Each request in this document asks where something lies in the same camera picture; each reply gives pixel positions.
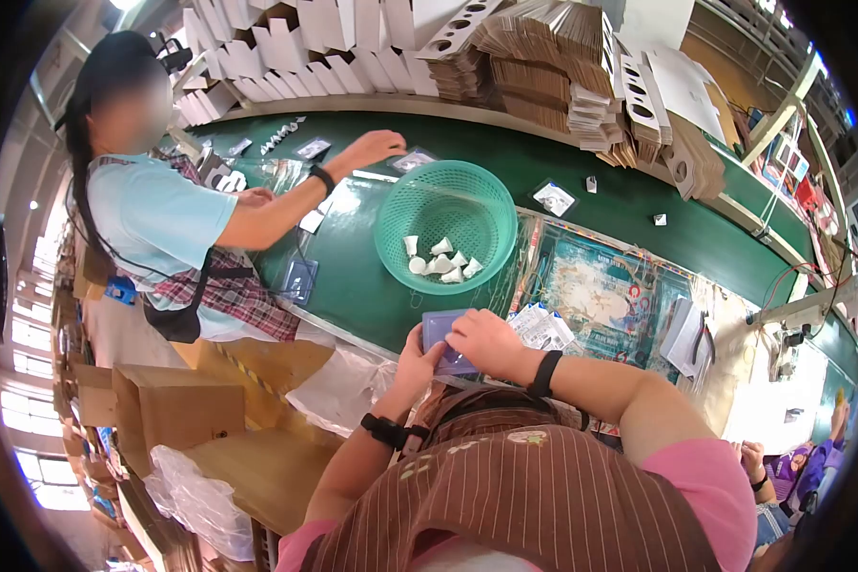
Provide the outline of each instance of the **pink shirt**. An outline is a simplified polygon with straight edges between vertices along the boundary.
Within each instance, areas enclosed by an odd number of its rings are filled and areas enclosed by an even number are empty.
[[[641,468],[662,475],[687,499],[722,570],[746,569],[756,542],[756,503],[727,441],[688,439],[674,443],[652,453]],[[336,525],[333,520],[310,521],[282,538],[275,572],[297,572],[311,543]]]

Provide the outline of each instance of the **teal plastic basket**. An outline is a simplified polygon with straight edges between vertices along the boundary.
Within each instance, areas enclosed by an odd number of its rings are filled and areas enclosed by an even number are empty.
[[[464,161],[435,161],[401,177],[378,211],[375,247],[388,272],[404,286],[424,294],[467,292],[492,278],[511,255],[518,217],[509,190],[485,168]],[[448,237],[455,253],[476,258],[483,270],[461,284],[445,284],[441,275],[415,275],[403,237],[418,235],[417,255],[432,260],[429,249]]]

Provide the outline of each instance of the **light blue t-shirt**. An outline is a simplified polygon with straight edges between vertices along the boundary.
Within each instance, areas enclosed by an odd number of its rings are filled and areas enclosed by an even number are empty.
[[[201,268],[206,251],[226,228],[237,197],[195,185],[168,163],[145,154],[105,156],[134,165],[111,163],[97,167],[90,176],[87,193],[99,234],[122,257],[170,276]],[[118,258],[114,262],[147,282],[164,279]],[[160,310],[186,306],[159,296],[147,297]],[[225,341],[249,335],[247,324],[217,310],[201,306],[197,315],[200,336],[206,339]]]

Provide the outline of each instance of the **hand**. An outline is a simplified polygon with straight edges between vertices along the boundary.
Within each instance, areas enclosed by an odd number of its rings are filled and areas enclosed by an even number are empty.
[[[524,347],[505,320],[485,308],[471,308],[456,319],[445,340],[481,372],[523,386],[531,384],[543,357]]]
[[[446,350],[446,343],[439,341],[423,355],[422,334],[423,324],[421,322],[416,324],[410,330],[410,334],[407,335],[407,343],[400,353],[400,360],[397,362],[397,374],[394,376],[394,384],[391,386],[391,391],[401,392],[407,397],[412,397],[411,406],[429,388],[429,384],[435,377],[435,364],[438,363]]]
[[[358,168],[399,154],[407,154],[407,142],[400,133],[388,129],[369,131],[328,161],[324,169],[337,182]]]
[[[239,198],[240,205],[256,209],[273,200],[274,191],[263,187],[253,187],[252,189],[240,190],[235,193],[235,196]]]
[[[842,425],[848,419],[848,402],[844,399],[841,404],[833,409],[833,417],[830,419],[830,439],[835,439],[842,429]]]
[[[744,441],[740,451],[744,455],[746,474],[750,477],[750,484],[756,484],[763,480],[763,477],[766,476],[766,468],[763,467],[763,455],[766,453],[766,448],[763,447],[763,444]]]
[[[740,460],[743,458],[743,452],[740,450],[741,445],[737,442],[731,442],[731,451],[734,453],[734,458],[737,460],[737,463],[740,463]]]

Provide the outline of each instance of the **denim shorts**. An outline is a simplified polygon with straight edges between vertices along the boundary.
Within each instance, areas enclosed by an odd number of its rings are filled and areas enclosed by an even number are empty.
[[[756,545],[772,544],[789,530],[788,516],[775,502],[764,502],[756,506]]]

